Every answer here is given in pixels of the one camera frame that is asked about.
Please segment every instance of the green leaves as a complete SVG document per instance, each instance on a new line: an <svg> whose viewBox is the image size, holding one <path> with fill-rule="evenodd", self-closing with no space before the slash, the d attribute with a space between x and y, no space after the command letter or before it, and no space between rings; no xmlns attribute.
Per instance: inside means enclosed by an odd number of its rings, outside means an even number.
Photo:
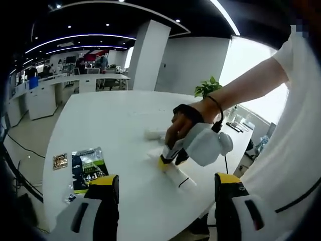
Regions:
<svg viewBox="0 0 321 241"><path fill-rule="evenodd" d="M196 86L194 95L197 96L207 96L209 93L222 88L222 86L215 80L213 76L208 81L202 81L201 86Z"/></svg>
<svg viewBox="0 0 321 241"><path fill-rule="evenodd" d="M211 83L211 84L215 84L215 83L216 83L216 80L214 79L213 76L211 76L211 78L210 78L210 83Z"/></svg>

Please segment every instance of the desk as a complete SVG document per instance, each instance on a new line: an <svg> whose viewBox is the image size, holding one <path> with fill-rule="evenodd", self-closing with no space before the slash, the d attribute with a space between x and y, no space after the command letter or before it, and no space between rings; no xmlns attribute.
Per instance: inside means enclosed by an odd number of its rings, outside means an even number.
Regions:
<svg viewBox="0 0 321 241"><path fill-rule="evenodd" d="M173 108L195 102L193 96L148 92L108 91L73 95L55 125L43 172L44 208L49 229L66 208L63 202L72 183L71 152L101 147L110 174L119 175L118 241L169 240L191 224L214 201L214 173L226 172L224 157L207 167L193 160L180 165L197 184L189 192L175 187L147 152L161 147L146 141L145 129L166 130ZM234 142L227 154L229 172L237 168L252 131L223 131ZM53 156L67 153L68 166L53 171Z"/></svg>
<svg viewBox="0 0 321 241"><path fill-rule="evenodd" d="M97 79L119 79L127 81L130 79L122 74L82 74L53 75L39 80L38 87L29 90L29 83L24 82L16 87L15 95L8 101L7 110L11 126L16 126L22 116L29 110L30 119L38 119L51 116L55 113L57 105L61 102L63 83L79 81L79 93L95 92Z"/></svg>

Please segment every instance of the chair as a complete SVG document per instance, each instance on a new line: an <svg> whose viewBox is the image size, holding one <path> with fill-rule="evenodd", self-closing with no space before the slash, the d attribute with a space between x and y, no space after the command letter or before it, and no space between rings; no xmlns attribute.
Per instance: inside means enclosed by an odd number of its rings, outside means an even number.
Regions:
<svg viewBox="0 0 321 241"><path fill-rule="evenodd" d="M99 74L100 69L87 69L87 74Z"/></svg>
<svg viewBox="0 0 321 241"><path fill-rule="evenodd" d="M74 75L80 75L79 68L74 68Z"/></svg>
<svg viewBox="0 0 321 241"><path fill-rule="evenodd" d="M102 88L109 87L112 90L113 87L120 86L120 81L118 79L104 79L102 83Z"/></svg>

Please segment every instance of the bottle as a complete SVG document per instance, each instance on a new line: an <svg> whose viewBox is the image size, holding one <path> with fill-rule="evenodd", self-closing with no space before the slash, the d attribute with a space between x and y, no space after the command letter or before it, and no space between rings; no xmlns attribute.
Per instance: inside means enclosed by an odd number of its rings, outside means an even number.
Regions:
<svg viewBox="0 0 321 241"><path fill-rule="evenodd" d="M234 107L232 107L229 117L227 118L227 122L232 123L234 121L234 118L236 116L236 112L237 112L237 105L235 105Z"/></svg>

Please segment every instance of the black strap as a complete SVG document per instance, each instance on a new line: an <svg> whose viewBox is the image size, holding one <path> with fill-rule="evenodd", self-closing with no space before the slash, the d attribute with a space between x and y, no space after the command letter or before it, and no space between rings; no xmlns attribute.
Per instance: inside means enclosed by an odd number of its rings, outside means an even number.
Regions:
<svg viewBox="0 0 321 241"><path fill-rule="evenodd" d="M174 114L177 114L178 112L183 113L194 125L197 123L204 123L201 113L187 104L180 104L173 109Z"/></svg>

